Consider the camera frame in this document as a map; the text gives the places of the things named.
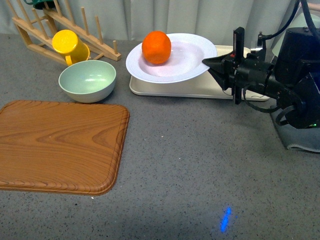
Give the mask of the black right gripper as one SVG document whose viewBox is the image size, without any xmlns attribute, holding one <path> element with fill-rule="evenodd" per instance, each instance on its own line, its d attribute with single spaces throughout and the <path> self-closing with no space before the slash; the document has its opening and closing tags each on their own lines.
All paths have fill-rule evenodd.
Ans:
<svg viewBox="0 0 320 240">
<path fill-rule="evenodd" d="M 273 66 L 254 54 L 244 57 L 245 29 L 233 31 L 233 50 L 228 54 L 205 58 L 202 63 L 222 90 L 231 88 L 233 102 L 240 104 L 246 98 L 246 91 L 275 98 L 275 91 L 268 84 L 272 79 Z"/>
</svg>

